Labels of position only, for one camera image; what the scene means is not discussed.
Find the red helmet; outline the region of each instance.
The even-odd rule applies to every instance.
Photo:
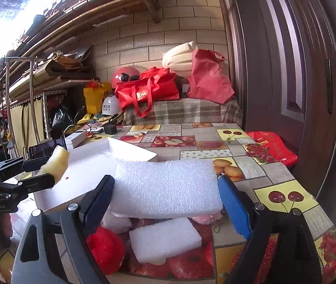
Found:
[[[139,75],[140,72],[134,67],[127,66],[116,70],[112,76],[112,89],[115,89],[117,87],[117,84],[120,82],[130,81],[130,78],[132,76],[138,76],[137,79],[139,79]]]

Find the blue gripper pad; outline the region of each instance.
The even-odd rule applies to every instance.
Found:
[[[252,229],[249,225],[248,213],[229,185],[229,182],[232,183],[232,181],[225,176],[218,178],[218,189],[223,206],[226,208],[237,233],[243,235],[245,239],[249,239],[252,234]]]

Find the beige curtain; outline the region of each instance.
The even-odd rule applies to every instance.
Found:
[[[31,104],[28,102],[27,104],[10,109],[14,138],[17,144],[18,153],[20,156],[24,157],[26,157],[26,150],[28,151],[30,146],[37,144],[34,127],[32,125],[30,106]],[[34,108],[39,138],[40,140],[44,140],[42,99],[34,101]]]

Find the smartphone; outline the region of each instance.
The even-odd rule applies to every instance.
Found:
[[[58,145],[67,149],[65,140],[63,137],[61,137],[56,140],[51,140],[51,141],[48,141],[48,142],[45,142],[39,145],[29,147],[29,157],[30,159],[36,159],[36,158],[41,158],[41,157],[51,157],[55,147]]]

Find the white foam block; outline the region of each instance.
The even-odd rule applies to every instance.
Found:
[[[185,253],[202,243],[200,234],[188,218],[139,227],[129,234],[131,247],[141,264]]]
[[[166,219],[222,209],[210,159],[118,161],[111,211],[119,217]]]
[[[127,232],[132,226],[129,218],[116,217],[110,212],[109,208],[106,210],[105,215],[102,218],[101,225],[115,234]]]

